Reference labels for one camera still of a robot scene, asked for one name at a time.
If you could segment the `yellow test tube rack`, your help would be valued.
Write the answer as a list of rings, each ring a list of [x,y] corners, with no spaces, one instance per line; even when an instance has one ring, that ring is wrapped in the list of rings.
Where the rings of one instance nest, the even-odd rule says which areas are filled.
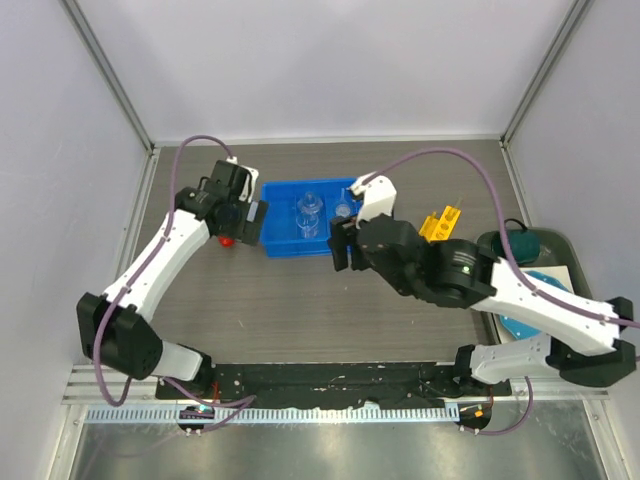
[[[428,242],[448,240],[455,229],[460,215],[461,210],[459,208],[447,205],[440,215],[433,212],[426,217],[419,229],[419,235]]]

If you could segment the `glass beaker with spout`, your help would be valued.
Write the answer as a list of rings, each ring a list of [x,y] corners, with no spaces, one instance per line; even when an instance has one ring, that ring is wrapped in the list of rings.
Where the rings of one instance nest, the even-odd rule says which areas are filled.
[[[315,213],[300,213],[296,217],[300,237],[305,240],[315,238],[319,233],[319,216]]]

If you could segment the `blue plastic divided bin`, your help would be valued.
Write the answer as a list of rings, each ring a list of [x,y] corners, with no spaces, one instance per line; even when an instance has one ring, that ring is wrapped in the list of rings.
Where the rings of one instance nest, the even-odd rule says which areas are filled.
[[[351,203],[351,215],[356,214],[361,203],[348,193],[353,177],[314,180],[275,181],[262,186],[262,199],[269,204],[268,213],[261,232],[261,243],[270,258],[288,258],[325,255],[328,246],[329,223],[334,214],[335,202],[341,189],[345,188]],[[296,217],[301,213],[297,203],[304,193],[311,191],[321,196],[324,205],[319,216],[319,233],[315,238],[300,237]]]

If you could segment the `clear plastic funnel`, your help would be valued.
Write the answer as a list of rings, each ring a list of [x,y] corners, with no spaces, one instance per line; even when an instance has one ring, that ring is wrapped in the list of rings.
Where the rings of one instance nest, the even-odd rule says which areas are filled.
[[[347,198],[346,189],[342,188],[339,199],[334,205],[334,214],[337,217],[347,218],[351,216],[351,203]]]

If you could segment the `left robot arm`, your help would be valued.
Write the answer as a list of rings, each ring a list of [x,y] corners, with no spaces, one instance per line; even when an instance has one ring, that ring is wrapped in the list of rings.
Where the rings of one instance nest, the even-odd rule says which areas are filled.
[[[135,380],[171,379],[193,399],[211,391],[212,358],[161,339],[151,322],[178,273],[211,238],[258,243],[268,209],[253,198],[258,177],[256,169],[228,158],[198,186],[172,190],[167,215],[136,260],[103,293],[81,297],[82,348],[98,379],[110,367]]]

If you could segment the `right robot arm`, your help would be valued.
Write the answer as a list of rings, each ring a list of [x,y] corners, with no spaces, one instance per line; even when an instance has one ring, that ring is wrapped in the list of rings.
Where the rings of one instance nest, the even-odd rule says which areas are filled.
[[[430,243],[411,223],[387,215],[332,219],[328,245],[338,271],[371,269],[401,296],[537,329],[528,339],[459,348],[451,380],[462,394],[551,371],[579,386],[609,387],[637,368],[634,345],[620,337],[620,322],[633,310],[622,297],[598,302],[574,295],[471,241]]]

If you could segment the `white squeeze bottle red cap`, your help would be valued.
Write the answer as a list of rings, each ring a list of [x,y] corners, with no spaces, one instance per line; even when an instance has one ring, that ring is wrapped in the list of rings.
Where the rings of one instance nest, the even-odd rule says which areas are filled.
[[[218,236],[218,242],[223,248],[232,248],[236,243],[234,239],[225,236]]]

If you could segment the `round glass flask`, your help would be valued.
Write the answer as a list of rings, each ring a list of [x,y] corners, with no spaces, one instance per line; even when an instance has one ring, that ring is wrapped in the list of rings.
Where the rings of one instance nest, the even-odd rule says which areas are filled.
[[[323,205],[324,202],[321,196],[311,191],[304,193],[297,203],[298,210],[306,215],[318,214],[322,210]]]

